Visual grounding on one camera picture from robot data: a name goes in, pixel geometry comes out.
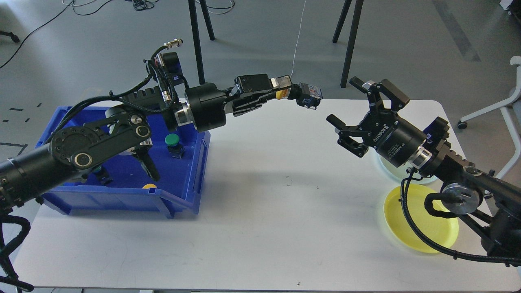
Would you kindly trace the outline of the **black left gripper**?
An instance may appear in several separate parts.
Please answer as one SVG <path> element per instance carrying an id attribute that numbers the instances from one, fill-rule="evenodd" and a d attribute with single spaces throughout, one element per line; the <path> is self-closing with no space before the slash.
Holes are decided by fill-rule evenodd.
<path id="1" fill-rule="evenodd" d="M 226 124 L 227 113 L 238 117 L 255 111 L 281 94 L 272 90 L 291 87 L 289 75 L 268 78 L 267 74 L 254 74 L 235 78 L 234 86 L 226 90 L 219 90 L 213 83 L 188 88 L 186 123 L 193 124 L 199 132 L 221 127 Z"/>

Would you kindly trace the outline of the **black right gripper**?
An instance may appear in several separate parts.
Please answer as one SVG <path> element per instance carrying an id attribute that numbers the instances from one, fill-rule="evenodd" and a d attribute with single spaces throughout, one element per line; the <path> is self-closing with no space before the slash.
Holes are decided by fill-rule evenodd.
<path id="1" fill-rule="evenodd" d="M 337 144 L 357 157 L 363 157 L 372 148 L 395 167 L 409 161 L 427 138 L 424 132 L 398 115 L 409 103 L 409 96 L 387 79 L 378 83 L 363 82 L 354 76 L 349 83 L 366 94 L 370 110 L 360 124 L 354 126 L 347 126 L 333 114 L 327 116 L 326 121 L 335 127 L 339 136 Z M 382 96 L 390 100 L 390 108 L 383 105 Z"/>

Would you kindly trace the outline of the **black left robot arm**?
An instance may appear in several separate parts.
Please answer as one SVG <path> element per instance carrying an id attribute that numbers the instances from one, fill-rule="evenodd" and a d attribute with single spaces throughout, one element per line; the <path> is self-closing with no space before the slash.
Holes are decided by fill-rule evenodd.
<path id="1" fill-rule="evenodd" d="M 13 208 L 33 199 L 43 202 L 42 195 L 50 189 L 85 179 L 124 152 L 129 152 L 152 180 L 160 179 L 148 154 L 152 135 L 148 116 L 162 115 L 171 130 L 193 124 L 202 132 L 225 125 L 227 113 L 237 117 L 273 99 L 299 100 L 301 86 L 292 83 L 289 75 L 239 76 L 225 90 L 213 83 L 190 87 L 177 69 L 174 53 L 163 53 L 181 44 L 182 39 L 164 43 L 144 60 L 147 77 L 132 89 L 79 102 L 43 145 L 1 163 L 1 223 L 21 227 L 11 241 L 1 240 L 2 283 L 14 286 L 19 293 L 34 289 L 19 280 L 10 260 L 31 229 L 28 219 L 12 215 Z"/>

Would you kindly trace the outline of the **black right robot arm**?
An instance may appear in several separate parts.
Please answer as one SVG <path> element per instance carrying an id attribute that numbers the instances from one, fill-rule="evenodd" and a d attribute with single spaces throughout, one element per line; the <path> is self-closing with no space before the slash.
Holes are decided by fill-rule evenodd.
<path id="1" fill-rule="evenodd" d="M 493 177 L 474 163 L 457 155 L 447 141 L 449 123 L 437 117 L 420 131 L 398 111 L 409 97 L 389 80 L 363 82 L 357 77 L 350 84 L 367 95 L 370 110 L 359 125 L 348 126 L 331 114 L 327 121 L 336 128 L 337 143 L 358 157 L 373 148 L 393 166 L 409 163 L 410 175 L 401 183 L 401 207 L 413 232 L 429 247 L 464 260 L 520 265 L 520 188 Z M 434 176 L 443 182 L 439 192 L 424 201 L 432 216 L 459 218 L 480 236 L 485 256 L 464 254 L 428 238 L 414 223 L 407 205 L 407 191 L 413 174 Z"/>

